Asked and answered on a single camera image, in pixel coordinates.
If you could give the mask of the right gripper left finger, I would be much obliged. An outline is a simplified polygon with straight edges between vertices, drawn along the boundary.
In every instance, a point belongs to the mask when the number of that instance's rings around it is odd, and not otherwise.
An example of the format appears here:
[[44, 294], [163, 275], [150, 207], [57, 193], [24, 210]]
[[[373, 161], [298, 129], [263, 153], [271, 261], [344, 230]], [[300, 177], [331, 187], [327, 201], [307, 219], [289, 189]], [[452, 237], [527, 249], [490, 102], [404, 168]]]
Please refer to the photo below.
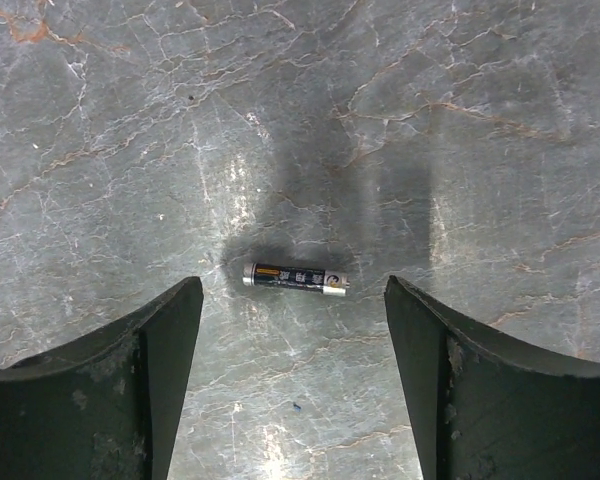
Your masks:
[[136, 311], [0, 368], [0, 479], [165, 479], [203, 304], [187, 277]]

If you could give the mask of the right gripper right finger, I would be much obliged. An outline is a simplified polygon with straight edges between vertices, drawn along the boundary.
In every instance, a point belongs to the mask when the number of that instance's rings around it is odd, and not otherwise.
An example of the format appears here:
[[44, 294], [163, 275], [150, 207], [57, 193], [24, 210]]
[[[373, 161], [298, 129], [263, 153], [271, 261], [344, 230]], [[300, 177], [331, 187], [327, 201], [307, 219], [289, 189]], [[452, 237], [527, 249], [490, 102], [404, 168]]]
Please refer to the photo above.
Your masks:
[[386, 315], [427, 479], [600, 479], [600, 363], [480, 323], [391, 277]]

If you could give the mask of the black battery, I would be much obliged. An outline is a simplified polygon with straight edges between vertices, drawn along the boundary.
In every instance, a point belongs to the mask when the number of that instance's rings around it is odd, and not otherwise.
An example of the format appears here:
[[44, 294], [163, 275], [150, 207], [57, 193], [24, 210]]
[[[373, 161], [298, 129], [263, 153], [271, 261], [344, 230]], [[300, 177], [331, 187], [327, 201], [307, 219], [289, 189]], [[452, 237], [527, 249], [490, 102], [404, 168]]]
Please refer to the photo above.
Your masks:
[[350, 287], [348, 275], [324, 269], [247, 263], [243, 268], [245, 286], [272, 287], [344, 297]]

